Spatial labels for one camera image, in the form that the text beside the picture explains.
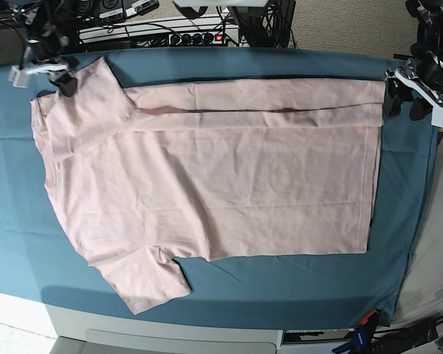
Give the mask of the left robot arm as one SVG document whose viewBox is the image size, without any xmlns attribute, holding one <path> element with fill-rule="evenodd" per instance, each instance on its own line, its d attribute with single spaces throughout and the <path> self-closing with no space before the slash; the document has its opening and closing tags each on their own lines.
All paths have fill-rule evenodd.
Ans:
<svg viewBox="0 0 443 354">
<path fill-rule="evenodd" d="M 396 117 L 410 102 L 411 120 L 430 114 L 431 124 L 443 128 L 443 1 L 406 1 L 405 6 L 419 23 L 417 40 L 410 56 L 396 56 L 405 63 L 386 72 L 383 115 Z"/>
</svg>

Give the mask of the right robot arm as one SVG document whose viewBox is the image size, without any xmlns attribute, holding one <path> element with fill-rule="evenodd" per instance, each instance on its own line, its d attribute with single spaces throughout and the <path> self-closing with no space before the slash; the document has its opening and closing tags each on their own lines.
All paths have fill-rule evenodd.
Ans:
<svg viewBox="0 0 443 354">
<path fill-rule="evenodd" d="M 31 76 L 45 74 L 63 96 L 76 93 L 75 64 L 61 57 L 69 39 L 60 34 L 55 22 L 62 4 L 62 1 L 39 1 L 12 9 L 14 21 L 24 28 L 24 34 L 19 36 L 21 58 L 9 73 L 9 81 L 16 88 L 26 88 Z"/>
</svg>

